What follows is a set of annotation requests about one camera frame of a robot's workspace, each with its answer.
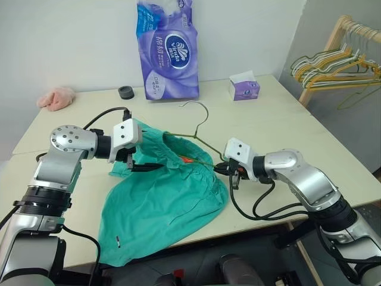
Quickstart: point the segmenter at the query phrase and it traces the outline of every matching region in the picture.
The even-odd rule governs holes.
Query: beige table
[[[238,102],[229,98],[228,81],[201,83],[199,100],[208,107],[210,117],[200,127],[200,137],[221,151],[233,136],[250,144],[259,153],[282,148],[298,149],[310,164],[330,177],[352,205],[381,198],[381,184],[274,77],[261,76],[258,81],[261,85],[260,97],[257,100]],[[85,92],[79,94],[71,106],[61,111],[50,113],[42,110],[16,146],[15,155],[3,171],[0,179],[0,217],[4,217],[11,208],[11,203],[24,194],[36,167],[36,155],[49,147],[49,134],[59,125],[83,126],[101,111],[125,105],[135,117],[153,127],[175,133],[192,133],[195,125],[205,116],[205,111],[196,104],[181,108],[177,106],[178,102],[150,102],[144,99],[142,88],[136,88],[135,94],[134,99],[123,101],[117,91]],[[112,126],[120,122],[121,114],[122,112],[115,112],[106,115],[94,127],[109,133]],[[218,155],[212,152],[210,154],[218,162]],[[68,227],[97,236],[107,193],[120,181],[119,178],[107,175],[111,168],[105,160],[83,162],[83,170],[72,196],[73,206],[65,214],[65,224]],[[221,179],[227,183],[227,178],[221,176]],[[267,188],[266,185],[242,181],[240,189],[235,191],[236,199],[249,213],[254,201]],[[296,198],[288,186],[279,182],[273,193],[259,206],[258,212],[266,213],[294,202]],[[229,203],[212,222],[177,244],[279,222],[281,221],[253,222],[245,219]],[[64,232],[60,236],[67,241],[66,266],[94,260],[95,248],[91,243]]]

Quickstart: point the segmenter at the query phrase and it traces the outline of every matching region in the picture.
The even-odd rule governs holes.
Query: pink towel
[[[37,100],[38,107],[49,111],[60,110],[73,102],[76,93],[71,88],[57,87]]]

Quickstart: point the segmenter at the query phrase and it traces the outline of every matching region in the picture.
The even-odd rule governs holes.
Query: green cloth
[[[99,230],[100,261],[112,266],[155,253],[197,231],[223,210],[228,198],[212,166],[184,163],[178,156],[212,164],[208,153],[188,140],[139,125],[145,132],[134,160],[164,167],[135,173],[115,163],[110,175],[125,180],[108,194]]]

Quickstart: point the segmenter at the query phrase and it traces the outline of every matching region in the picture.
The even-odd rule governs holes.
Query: small tissue box
[[[260,85],[252,70],[230,76],[229,92],[233,100],[253,100],[258,98]]]

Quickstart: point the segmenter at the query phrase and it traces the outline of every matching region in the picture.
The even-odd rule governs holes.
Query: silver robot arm
[[[288,184],[318,232],[332,243],[331,249],[325,247],[346,277],[363,286],[381,285],[381,238],[344,200],[338,187],[305,162],[299,151],[283,149],[259,156],[249,145],[232,138],[225,156],[244,167],[253,181],[271,178]]]
[[[102,130],[73,125],[52,131],[50,149],[39,159],[26,194],[15,202],[18,210],[1,241],[0,282],[28,280],[25,275],[36,281],[43,279],[41,275],[54,281],[63,267],[65,242],[50,234],[59,233],[63,227],[63,214],[71,207],[70,196],[81,160],[96,157],[110,163],[124,161],[132,169],[132,153],[141,138],[141,130],[131,118],[115,125],[111,136],[103,136]]]

